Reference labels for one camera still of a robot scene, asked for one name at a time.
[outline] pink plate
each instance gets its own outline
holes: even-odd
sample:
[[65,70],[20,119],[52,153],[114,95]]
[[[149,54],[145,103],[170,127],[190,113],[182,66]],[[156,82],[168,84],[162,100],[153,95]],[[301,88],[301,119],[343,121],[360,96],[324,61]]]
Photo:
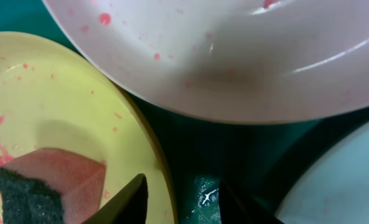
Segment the pink plate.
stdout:
[[369,0],[44,0],[108,78],[162,108],[285,123],[369,106]]

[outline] yellow plate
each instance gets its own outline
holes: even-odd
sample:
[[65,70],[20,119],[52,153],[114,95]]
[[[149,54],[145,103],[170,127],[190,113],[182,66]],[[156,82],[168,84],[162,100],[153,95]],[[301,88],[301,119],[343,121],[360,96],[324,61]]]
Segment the yellow plate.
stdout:
[[41,147],[105,161],[101,205],[144,173],[147,223],[174,223],[163,157],[132,105],[71,50],[34,35],[0,32],[0,164]]

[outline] dish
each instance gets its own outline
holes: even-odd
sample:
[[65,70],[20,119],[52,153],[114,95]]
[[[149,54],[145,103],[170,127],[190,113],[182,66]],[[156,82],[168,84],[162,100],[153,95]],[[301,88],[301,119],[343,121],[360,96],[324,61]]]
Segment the dish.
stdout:
[[79,55],[41,37],[0,32],[0,164],[42,147],[105,162],[101,206],[144,173],[147,223],[171,224],[172,188],[152,135],[129,98]]
[[369,223],[369,123],[324,154],[276,215],[285,224]]
[[44,0],[108,78],[162,108],[286,123],[369,106],[369,0]]

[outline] sponge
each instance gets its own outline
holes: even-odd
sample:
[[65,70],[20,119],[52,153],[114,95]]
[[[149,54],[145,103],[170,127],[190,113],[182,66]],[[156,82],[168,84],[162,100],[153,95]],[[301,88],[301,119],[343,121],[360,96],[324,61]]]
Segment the sponge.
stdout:
[[0,167],[5,224],[83,223],[97,212],[106,168],[61,149],[39,149]]

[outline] white plate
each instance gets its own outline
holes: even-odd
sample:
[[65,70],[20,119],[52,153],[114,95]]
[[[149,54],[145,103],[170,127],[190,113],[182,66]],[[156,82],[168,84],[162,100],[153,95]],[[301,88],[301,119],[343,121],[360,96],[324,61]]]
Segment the white plate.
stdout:
[[277,217],[285,224],[369,224],[369,123],[301,177]]
[[44,3],[93,65],[171,111],[281,123],[369,105],[369,0],[263,1]]

